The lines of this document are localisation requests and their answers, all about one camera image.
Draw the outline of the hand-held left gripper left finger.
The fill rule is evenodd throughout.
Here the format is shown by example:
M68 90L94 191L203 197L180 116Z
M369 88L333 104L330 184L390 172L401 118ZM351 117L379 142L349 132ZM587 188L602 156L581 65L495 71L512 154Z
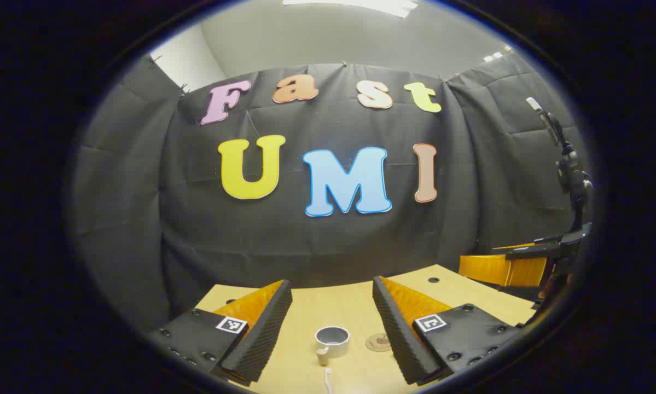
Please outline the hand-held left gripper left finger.
M197 307L183 312L146 333L146 339L195 375L256 383L292 301L290 282L278 280L215 311Z

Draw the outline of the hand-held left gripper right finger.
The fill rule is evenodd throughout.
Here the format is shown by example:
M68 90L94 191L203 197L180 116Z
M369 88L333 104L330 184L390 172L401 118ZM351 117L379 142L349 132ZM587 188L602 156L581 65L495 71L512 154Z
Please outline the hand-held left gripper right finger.
M380 275L373 300L401 374L423 386L482 361L518 336L509 325L475 304L450 307Z

